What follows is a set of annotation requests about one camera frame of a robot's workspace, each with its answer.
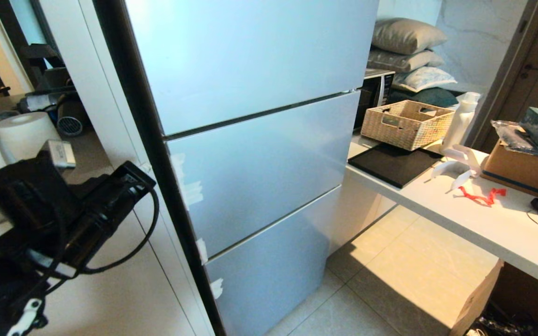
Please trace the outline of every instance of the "microwave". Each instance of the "microwave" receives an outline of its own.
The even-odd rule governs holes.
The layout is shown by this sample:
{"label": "microwave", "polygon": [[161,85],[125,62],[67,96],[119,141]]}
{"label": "microwave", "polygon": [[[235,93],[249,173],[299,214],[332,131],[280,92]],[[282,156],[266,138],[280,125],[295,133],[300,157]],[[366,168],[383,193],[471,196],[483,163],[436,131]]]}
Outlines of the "microwave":
{"label": "microwave", "polygon": [[365,79],[362,83],[361,98],[356,110],[354,129],[362,127],[365,113],[368,108],[375,108],[387,104],[387,97],[393,82],[395,71],[381,69],[366,69]]}

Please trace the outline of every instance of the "light blue refrigerator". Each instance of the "light blue refrigerator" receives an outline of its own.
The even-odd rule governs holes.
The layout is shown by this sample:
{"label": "light blue refrigerator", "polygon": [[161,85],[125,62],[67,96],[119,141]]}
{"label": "light blue refrigerator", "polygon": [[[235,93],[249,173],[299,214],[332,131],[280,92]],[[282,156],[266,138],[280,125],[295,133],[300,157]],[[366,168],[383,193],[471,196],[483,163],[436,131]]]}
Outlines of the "light blue refrigerator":
{"label": "light blue refrigerator", "polygon": [[320,285],[377,4],[126,1],[152,106],[132,111],[218,334]]}

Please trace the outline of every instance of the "black placemat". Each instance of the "black placemat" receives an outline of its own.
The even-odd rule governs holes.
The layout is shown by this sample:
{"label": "black placemat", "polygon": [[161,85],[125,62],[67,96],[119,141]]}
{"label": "black placemat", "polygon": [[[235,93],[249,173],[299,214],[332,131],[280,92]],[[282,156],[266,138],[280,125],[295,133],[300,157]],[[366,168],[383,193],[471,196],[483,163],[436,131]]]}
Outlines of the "black placemat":
{"label": "black placemat", "polygon": [[396,188],[402,189],[443,156],[426,149],[406,151],[387,143],[348,159],[348,163]]}

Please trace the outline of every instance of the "tile floor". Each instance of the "tile floor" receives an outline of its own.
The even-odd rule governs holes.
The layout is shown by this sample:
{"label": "tile floor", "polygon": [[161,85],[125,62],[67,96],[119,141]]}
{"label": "tile floor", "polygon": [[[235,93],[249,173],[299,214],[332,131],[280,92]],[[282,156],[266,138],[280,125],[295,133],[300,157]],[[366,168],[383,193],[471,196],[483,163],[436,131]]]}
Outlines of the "tile floor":
{"label": "tile floor", "polygon": [[319,289],[268,336],[446,336],[497,257],[395,207],[327,259]]}

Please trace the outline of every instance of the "dark green pillow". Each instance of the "dark green pillow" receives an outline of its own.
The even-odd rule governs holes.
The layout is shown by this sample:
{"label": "dark green pillow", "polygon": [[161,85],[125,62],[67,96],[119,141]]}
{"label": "dark green pillow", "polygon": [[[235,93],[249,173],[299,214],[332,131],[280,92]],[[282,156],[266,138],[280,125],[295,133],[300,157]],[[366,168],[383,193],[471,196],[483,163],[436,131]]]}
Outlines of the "dark green pillow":
{"label": "dark green pillow", "polygon": [[397,103],[407,99],[442,108],[458,103],[456,97],[448,90],[440,87],[433,87],[431,89],[424,89],[418,93],[391,89],[389,91],[389,97],[387,98],[387,104]]}

